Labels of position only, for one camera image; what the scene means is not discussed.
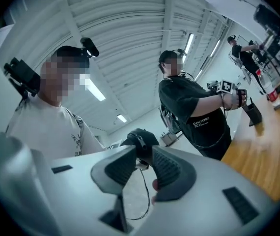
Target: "fluorescent light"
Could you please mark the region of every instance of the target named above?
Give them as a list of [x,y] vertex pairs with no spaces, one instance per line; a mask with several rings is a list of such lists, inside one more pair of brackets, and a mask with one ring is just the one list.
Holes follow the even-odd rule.
[[197,80],[197,78],[199,77],[199,75],[201,74],[202,70],[200,70],[200,72],[198,73],[197,77],[195,78],[195,80]]
[[191,47],[191,44],[193,43],[193,39],[194,39],[194,35],[192,33],[190,33],[186,47],[185,47],[185,53],[187,53],[187,54],[188,54],[189,48]]
[[85,79],[85,87],[99,100],[105,100],[105,96],[96,87],[96,85],[91,81],[91,79]]
[[124,116],[122,115],[117,115],[117,118],[120,119],[122,122],[127,122]]
[[215,45],[215,47],[214,47],[214,49],[213,49],[213,51],[212,51],[212,53],[211,53],[210,57],[212,57],[212,56],[214,55],[215,50],[217,49],[217,47],[218,47],[219,43],[220,43],[220,40],[218,40],[217,44]]

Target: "black t-shirt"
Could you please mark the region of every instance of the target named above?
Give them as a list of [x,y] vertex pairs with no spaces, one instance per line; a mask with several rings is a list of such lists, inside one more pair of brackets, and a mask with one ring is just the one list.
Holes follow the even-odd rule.
[[229,133],[221,109],[200,117],[191,117],[200,98],[211,96],[199,84],[181,76],[171,76],[159,84],[161,103],[177,118],[187,139],[197,146],[215,144],[224,132]]
[[242,47],[240,45],[234,45],[232,47],[233,56],[240,58],[240,60],[243,62],[243,65],[248,71],[253,69],[253,72],[256,72],[256,63],[253,61],[251,54],[248,52],[241,52],[241,50]]

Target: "person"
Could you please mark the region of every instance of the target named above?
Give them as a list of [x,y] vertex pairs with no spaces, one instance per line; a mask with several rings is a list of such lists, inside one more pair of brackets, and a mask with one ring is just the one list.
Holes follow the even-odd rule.
[[240,58],[244,67],[246,68],[246,70],[254,76],[254,78],[257,80],[259,86],[261,87],[262,91],[264,93],[266,93],[266,91],[262,87],[262,84],[259,81],[258,75],[256,74],[256,71],[259,70],[259,67],[253,61],[252,56],[248,53],[248,51],[251,51],[253,49],[259,49],[260,46],[259,45],[250,45],[250,46],[237,45],[236,40],[232,36],[228,37],[227,41],[232,46],[232,55],[237,58]]
[[180,76],[182,58],[174,51],[160,55],[159,68],[165,77],[159,83],[161,103],[176,116],[185,137],[203,156],[221,160],[231,136],[220,107],[230,109],[232,95],[214,95],[195,81]]
[[87,124],[61,105],[79,74],[85,72],[86,59],[79,48],[58,48],[41,67],[39,93],[19,104],[7,136],[20,139],[48,159],[103,151]]

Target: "white t-shirt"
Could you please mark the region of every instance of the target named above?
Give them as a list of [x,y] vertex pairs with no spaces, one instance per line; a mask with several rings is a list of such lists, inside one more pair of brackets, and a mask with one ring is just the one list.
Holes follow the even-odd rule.
[[29,95],[18,106],[6,134],[51,160],[104,150],[85,122],[81,133],[76,119],[66,108],[51,106],[37,95]]

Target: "desk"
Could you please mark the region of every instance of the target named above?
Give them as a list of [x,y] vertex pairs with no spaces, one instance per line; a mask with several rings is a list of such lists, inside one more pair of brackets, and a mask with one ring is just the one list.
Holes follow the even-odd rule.
[[243,111],[222,161],[255,182],[276,201],[280,199],[280,109],[274,111],[265,97],[255,104],[262,113],[262,123],[249,127],[250,119]]

